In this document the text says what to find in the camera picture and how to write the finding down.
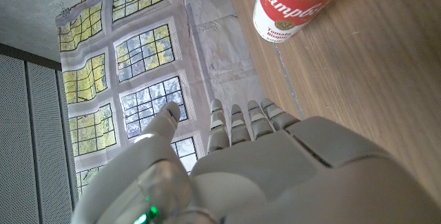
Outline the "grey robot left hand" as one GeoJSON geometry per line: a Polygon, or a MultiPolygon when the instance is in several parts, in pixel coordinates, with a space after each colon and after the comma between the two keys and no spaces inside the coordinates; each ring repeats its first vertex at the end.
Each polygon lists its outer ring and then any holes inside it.
{"type": "Polygon", "coordinates": [[[269,99],[211,104],[208,154],[191,171],[166,103],[77,203],[73,223],[439,223],[440,205],[386,150],[329,119],[269,99]]]}

